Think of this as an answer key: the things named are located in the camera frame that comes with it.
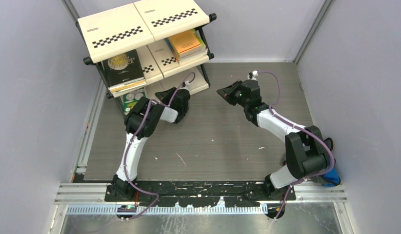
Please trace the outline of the light green spine book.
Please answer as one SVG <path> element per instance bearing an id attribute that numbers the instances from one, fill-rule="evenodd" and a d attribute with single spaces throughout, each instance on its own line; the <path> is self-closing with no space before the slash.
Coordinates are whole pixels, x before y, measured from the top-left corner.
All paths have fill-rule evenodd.
<path id="1" fill-rule="evenodd" d="M 207 54 L 208 49 L 195 29 L 165 39 L 178 63 L 183 63 Z"/>

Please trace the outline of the yellow book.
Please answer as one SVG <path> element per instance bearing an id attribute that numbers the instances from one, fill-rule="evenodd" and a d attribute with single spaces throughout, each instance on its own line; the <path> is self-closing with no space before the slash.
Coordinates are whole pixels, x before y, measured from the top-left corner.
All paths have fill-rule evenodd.
<path id="1" fill-rule="evenodd" d="M 128 84 L 119 85 L 115 88 L 109 88 L 108 90 L 113 97 L 117 98 L 134 90 L 142 88 L 146 84 L 146 79 L 143 78 Z"/>

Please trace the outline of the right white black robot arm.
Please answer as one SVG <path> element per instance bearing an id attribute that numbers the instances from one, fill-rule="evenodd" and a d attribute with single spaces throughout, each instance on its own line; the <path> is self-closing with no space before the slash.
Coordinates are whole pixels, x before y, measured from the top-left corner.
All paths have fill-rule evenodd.
<path id="1" fill-rule="evenodd" d="M 217 93 L 230 105 L 240 105 L 248 121 L 268 130 L 285 144 L 286 164 L 264 179 L 263 189 L 268 199 L 277 200 L 285 188 L 333 169 L 334 156 L 320 129 L 296 124 L 277 113 L 262 101 L 257 80 L 238 80 L 218 89 Z"/>

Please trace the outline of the orange spine book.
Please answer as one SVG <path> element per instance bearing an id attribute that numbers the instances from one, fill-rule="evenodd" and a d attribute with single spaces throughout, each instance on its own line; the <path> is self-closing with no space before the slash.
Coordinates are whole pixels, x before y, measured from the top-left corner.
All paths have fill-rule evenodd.
<path id="1" fill-rule="evenodd" d="M 173 52 L 179 56 L 196 52 L 202 48 L 202 43 L 194 29 L 172 35 L 167 38 Z"/>

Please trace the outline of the black Moon Sixpence book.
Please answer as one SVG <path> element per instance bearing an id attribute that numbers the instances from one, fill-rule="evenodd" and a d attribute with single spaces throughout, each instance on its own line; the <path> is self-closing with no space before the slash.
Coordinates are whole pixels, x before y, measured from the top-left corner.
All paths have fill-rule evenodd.
<path id="1" fill-rule="evenodd" d="M 136 50 L 111 57 L 101 62 L 108 88 L 119 89 L 144 79 L 142 66 Z"/>

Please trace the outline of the cream three-tier shelf rack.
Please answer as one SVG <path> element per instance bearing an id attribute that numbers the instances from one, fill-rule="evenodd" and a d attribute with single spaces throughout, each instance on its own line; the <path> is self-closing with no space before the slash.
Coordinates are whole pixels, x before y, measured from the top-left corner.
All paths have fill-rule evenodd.
<path id="1" fill-rule="evenodd" d="M 107 97 L 115 99 L 121 113 L 122 96 L 113 97 L 108 88 L 101 62 L 111 57 L 136 50 L 142 66 L 146 97 L 176 87 L 183 77 L 193 72 L 190 93 L 196 94 L 210 87 L 205 63 L 214 57 L 206 41 L 203 28 L 217 18 L 205 13 L 193 0 L 140 0 L 96 14 L 78 18 L 78 28 L 89 55 L 87 65 L 96 66 L 106 86 Z M 178 63 L 165 39 L 195 29 L 208 52 L 183 63 Z"/>

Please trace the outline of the dark green spine book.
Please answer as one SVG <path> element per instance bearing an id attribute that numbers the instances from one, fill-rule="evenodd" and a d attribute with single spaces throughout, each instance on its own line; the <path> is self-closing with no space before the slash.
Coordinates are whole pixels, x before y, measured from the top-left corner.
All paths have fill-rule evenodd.
<path id="1" fill-rule="evenodd" d="M 142 97 L 146 97 L 144 88 L 140 88 L 140 89 L 134 90 L 132 92 L 129 92 L 127 94 L 124 94 L 122 96 L 124 113 L 128 114 L 129 111 L 137 104 L 137 102 Z"/>

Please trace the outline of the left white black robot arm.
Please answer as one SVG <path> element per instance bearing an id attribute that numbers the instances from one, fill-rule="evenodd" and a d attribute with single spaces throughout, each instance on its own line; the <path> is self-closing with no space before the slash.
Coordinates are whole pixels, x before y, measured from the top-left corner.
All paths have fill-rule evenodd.
<path id="1" fill-rule="evenodd" d="M 145 143 L 154 133 L 159 121 L 179 123 L 189 110 L 188 88 L 172 87 L 155 93 L 159 99 L 141 97 L 125 117 L 126 145 L 120 166 L 113 177 L 114 194 L 124 201 L 132 200 L 137 188 L 134 184 Z"/>

